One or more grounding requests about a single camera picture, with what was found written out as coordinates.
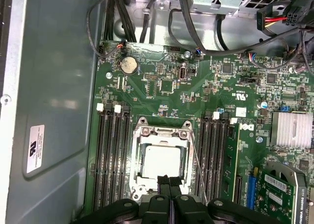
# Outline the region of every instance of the ram slot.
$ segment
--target ram slot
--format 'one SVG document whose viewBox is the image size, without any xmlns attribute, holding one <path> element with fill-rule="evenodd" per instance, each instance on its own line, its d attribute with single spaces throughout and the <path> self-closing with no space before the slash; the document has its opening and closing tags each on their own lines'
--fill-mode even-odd
<svg viewBox="0 0 314 224">
<path fill-rule="evenodd" d="M 111 188 L 108 190 L 109 192 L 109 203 L 115 202 L 116 198 L 116 187 L 117 187 L 117 176 L 118 174 L 118 160 L 119 160 L 119 145 L 120 145 L 120 137 L 121 137 L 121 123 L 122 118 L 120 114 L 114 113 L 114 125 L 113 131 L 111 132 L 110 138 L 110 149 L 112 151 L 112 167 L 110 169 L 111 175 Z"/>
<path fill-rule="evenodd" d="M 223 175 L 223 163 L 224 163 L 224 154 L 225 154 L 225 144 L 226 144 L 226 137 L 227 137 L 227 123 L 225 121 L 221 121 L 217 124 L 217 127 L 219 128 L 218 134 L 217 134 L 217 145 L 216 148 L 216 163 L 215 168 L 213 171 L 213 183 L 212 183 L 212 190 L 213 192 L 213 199 L 220 197 L 221 192 L 221 184 L 222 184 L 222 175 Z"/>
<path fill-rule="evenodd" d="M 210 113 L 201 119 L 198 158 L 202 174 L 196 176 L 195 193 L 203 196 L 202 175 L 208 200 L 220 197 L 227 135 L 227 120 L 213 120 Z"/>
<path fill-rule="evenodd" d="M 127 152 L 128 152 L 128 144 L 129 144 L 129 130 L 130 130 L 130 112 L 124 112 L 123 115 L 123 125 L 122 132 L 123 138 L 121 140 L 121 167 L 120 167 L 120 181 L 119 181 L 119 191 L 120 194 L 119 199 L 124 198 L 124 187 L 126 180 L 126 163 L 127 163 Z"/>
<path fill-rule="evenodd" d="M 105 110 L 99 119 L 98 128 L 98 141 L 97 141 L 97 152 L 96 152 L 96 175 L 95 175 L 95 186 L 94 186 L 94 197 L 93 197 L 93 211 L 98 210 L 102 206 L 102 196 L 103 196 L 103 180 L 104 180 L 104 140 L 107 132 L 107 125 L 110 118 L 108 114 L 111 114 L 110 110 Z"/>
<path fill-rule="evenodd" d="M 199 144 L 197 148 L 197 155 L 198 159 L 200 162 L 200 168 L 202 169 L 202 174 L 197 173 L 196 175 L 196 182 L 195 182 L 195 194 L 198 197 L 203 197 L 203 185 L 201 182 L 201 178 L 204 178 L 205 171 L 204 171 L 204 166 L 205 166 L 205 160 L 204 154 L 206 153 L 206 147 L 207 147 L 207 140 L 208 140 L 208 127 L 209 123 L 206 119 L 201 119 L 201 129 L 200 129 L 200 135 L 199 135 Z"/>
</svg>

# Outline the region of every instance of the pcie slot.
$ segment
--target pcie slot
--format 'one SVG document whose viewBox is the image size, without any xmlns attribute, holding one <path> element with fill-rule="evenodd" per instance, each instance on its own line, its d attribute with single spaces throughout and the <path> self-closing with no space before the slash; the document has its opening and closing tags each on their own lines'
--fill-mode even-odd
<svg viewBox="0 0 314 224">
<path fill-rule="evenodd" d="M 237 203 L 237 204 L 240 204 L 241 202 L 242 180 L 243 180 L 243 177 L 241 177 L 240 175 L 236 175 L 234 203 Z"/>
<path fill-rule="evenodd" d="M 247 203 L 246 206 L 249 209 L 254 209 L 255 191 L 256 191 L 256 177 L 252 175 L 249 176 L 248 180 L 248 191 L 247 191 Z"/>
</svg>

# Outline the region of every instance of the sticker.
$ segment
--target sticker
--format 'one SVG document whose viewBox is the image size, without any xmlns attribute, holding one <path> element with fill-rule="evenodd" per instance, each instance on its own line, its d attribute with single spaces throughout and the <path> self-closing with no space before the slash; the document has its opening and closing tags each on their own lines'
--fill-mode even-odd
<svg viewBox="0 0 314 224">
<path fill-rule="evenodd" d="M 269 192 L 268 196 L 275 201 L 276 203 L 280 204 L 281 206 L 283 206 L 283 200 L 281 198 L 279 198 L 278 196 L 274 195 L 273 193 Z"/>
<path fill-rule="evenodd" d="M 274 187 L 277 187 L 279 190 L 282 190 L 284 192 L 287 192 L 287 185 L 283 184 L 282 182 L 265 175 L 265 181 L 268 182 L 269 184 L 273 185 Z"/>
<path fill-rule="evenodd" d="M 237 107 L 235 109 L 236 117 L 246 117 L 246 107 Z"/>
<path fill-rule="evenodd" d="M 44 132 L 44 125 L 33 126 L 30 128 L 27 153 L 27 173 L 30 173 L 41 166 L 44 146 Z"/>
</svg>

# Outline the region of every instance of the heatsink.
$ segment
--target heatsink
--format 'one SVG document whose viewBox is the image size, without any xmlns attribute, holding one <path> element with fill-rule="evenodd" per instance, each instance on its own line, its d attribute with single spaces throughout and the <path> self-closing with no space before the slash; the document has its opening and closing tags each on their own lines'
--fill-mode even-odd
<svg viewBox="0 0 314 224">
<path fill-rule="evenodd" d="M 286 148 L 308 149 L 312 138 L 312 113 L 274 112 L 270 143 Z"/>
</svg>

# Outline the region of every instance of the screw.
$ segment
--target screw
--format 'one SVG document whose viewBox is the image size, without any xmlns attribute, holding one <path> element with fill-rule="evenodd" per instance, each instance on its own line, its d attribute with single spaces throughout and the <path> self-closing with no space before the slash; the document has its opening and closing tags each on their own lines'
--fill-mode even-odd
<svg viewBox="0 0 314 224">
<path fill-rule="evenodd" d="M 256 138 L 256 142 L 257 143 L 262 143 L 263 142 L 263 138 L 262 137 L 257 137 Z"/>
<path fill-rule="evenodd" d="M 185 51 L 184 52 L 184 57 L 187 58 L 187 59 L 190 59 L 191 58 L 191 52 L 190 51 Z"/>
<path fill-rule="evenodd" d="M 165 8 L 165 4 L 164 4 L 163 2 L 161 2 L 161 3 L 159 4 L 159 8 L 160 8 L 161 10 L 163 10 L 163 9 Z"/>
<path fill-rule="evenodd" d="M 0 98 L 0 103 L 2 105 L 7 105 L 11 102 L 11 97 L 9 95 L 3 95 L 1 98 Z"/>
<path fill-rule="evenodd" d="M 184 200 L 184 201 L 187 201 L 187 200 L 188 200 L 188 197 L 187 197 L 187 196 L 181 196 L 180 199 L 181 199 L 181 200 Z"/>
<path fill-rule="evenodd" d="M 149 129 L 148 128 L 143 128 L 142 129 L 142 134 L 144 135 L 144 136 L 147 136 L 148 134 L 149 134 Z"/>
<path fill-rule="evenodd" d="M 224 203 L 221 202 L 220 200 L 216 200 L 216 201 L 214 202 L 214 204 L 217 205 L 217 206 L 222 206 L 222 205 L 224 205 Z"/>
<path fill-rule="evenodd" d="M 309 200 L 309 199 L 308 199 L 308 203 L 309 203 L 309 206 L 313 206 L 314 205 L 314 202 L 312 200 Z"/>
<path fill-rule="evenodd" d="M 111 79 L 112 78 L 112 73 L 111 72 L 107 72 L 106 73 L 106 78 L 107 79 Z"/>
<path fill-rule="evenodd" d="M 180 132 L 180 136 L 182 138 L 186 138 L 187 137 L 187 133 L 185 131 Z"/>
</svg>

